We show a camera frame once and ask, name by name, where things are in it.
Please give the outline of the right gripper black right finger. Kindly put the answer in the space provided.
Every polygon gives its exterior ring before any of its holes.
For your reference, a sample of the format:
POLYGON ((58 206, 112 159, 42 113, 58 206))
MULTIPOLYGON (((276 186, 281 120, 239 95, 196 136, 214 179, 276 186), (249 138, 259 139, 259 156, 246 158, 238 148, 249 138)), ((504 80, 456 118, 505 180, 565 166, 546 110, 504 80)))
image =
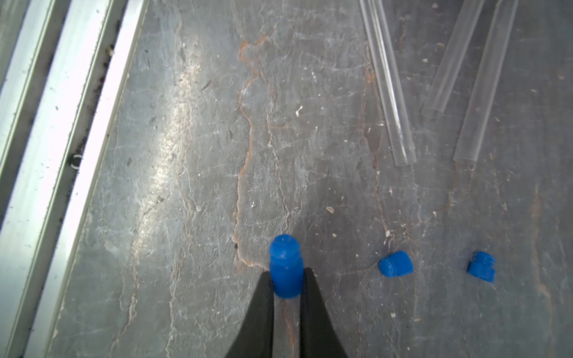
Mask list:
POLYGON ((300 295, 300 357, 348 357, 322 298, 313 270, 304 269, 300 295))

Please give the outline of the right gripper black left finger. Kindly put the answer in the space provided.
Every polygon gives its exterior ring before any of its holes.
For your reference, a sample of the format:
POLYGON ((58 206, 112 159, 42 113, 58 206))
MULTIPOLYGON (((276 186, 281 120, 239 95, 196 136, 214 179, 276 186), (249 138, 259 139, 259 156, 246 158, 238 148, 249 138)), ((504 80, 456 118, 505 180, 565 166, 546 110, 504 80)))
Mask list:
POLYGON ((274 287, 271 274, 259 277, 243 323, 225 357, 272 357, 274 287))

